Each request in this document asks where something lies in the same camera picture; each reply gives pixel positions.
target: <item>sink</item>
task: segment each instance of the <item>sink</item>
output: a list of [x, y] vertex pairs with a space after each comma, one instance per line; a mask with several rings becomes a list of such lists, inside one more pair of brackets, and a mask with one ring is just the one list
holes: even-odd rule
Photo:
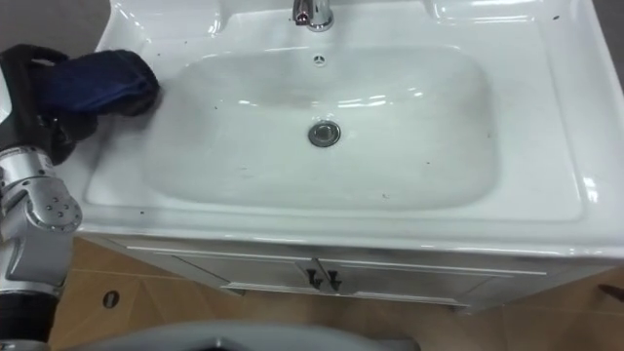
[[[324, 120], [341, 138], [319, 148], [308, 131]], [[142, 169], [153, 188], [200, 203], [453, 207], [495, 183], [493, 122], [488, 78], [455, 48], [216, 56], [169, 83]]]
[[[163, 94], [102, 119], [58, 169], [82, 230], [466, 252], [621, 241], [624, 98], [591, 1], [331, 9], [315, 33], [285, 0], [114, 1], [98, 49], [139, 53]], [[340, 138], [313, 144], [329, 122]]]

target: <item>white cabinet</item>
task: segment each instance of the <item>white cabinet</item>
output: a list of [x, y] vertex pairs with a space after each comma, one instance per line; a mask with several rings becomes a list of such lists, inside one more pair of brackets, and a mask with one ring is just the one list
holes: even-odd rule
[[468, 306], [509, 302], [609, 266], [564, 260], [209, 241], [91, 238], [227, 293], [339, 294]]
[[461, 297], [497, 276], [461, 269], [320, 260], [336, 291], [359, 297], [462, 304]]
[[212, 274], [226, 284], [221, 288], [314, 293], [309, 275], [318, 274], [315, 263], [306, 257], [201, 253], [175, 257]]

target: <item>white sink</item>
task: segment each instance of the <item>white sink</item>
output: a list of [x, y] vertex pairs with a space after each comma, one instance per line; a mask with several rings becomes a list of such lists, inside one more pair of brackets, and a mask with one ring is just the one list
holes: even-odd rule
[[83, 230], [624, 248], [624, 103], [590, 0], [336, 0], [323, 33], [291, 6], [114, 2], [99, 49], [140, 53], [164, 93], [60, 169]]
[[[327, 148], [308, 139], [323, 120], [342, 132]], [[143, 170], [154, 189], [199, 203], [460, 206], [498, 177], [493, 123], [488, 79], [456, 49], [216, 56], [185, 67], [167, 86]]]

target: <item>faucet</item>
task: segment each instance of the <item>faucet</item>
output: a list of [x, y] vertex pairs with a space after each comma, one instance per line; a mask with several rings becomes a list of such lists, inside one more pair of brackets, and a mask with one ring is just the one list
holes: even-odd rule
[[330, 0], [294, 0], [292, 20], [296, 25], [307, 25], [314, 32], [330, 29], [333, 24]]

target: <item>drain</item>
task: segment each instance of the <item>drain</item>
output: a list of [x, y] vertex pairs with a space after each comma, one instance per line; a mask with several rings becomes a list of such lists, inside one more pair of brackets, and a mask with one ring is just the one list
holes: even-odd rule
[[323, 55], [315, 55], [312, 58], [312, 61], [314, 62], [314, 65], [317, 67], [324, 67], [325, 66], [325, 57]]
[[314, 146], [332, 146], [340, 139], [340, 127], [332, 121], [319, 122], [310, 128], [308, 138]]

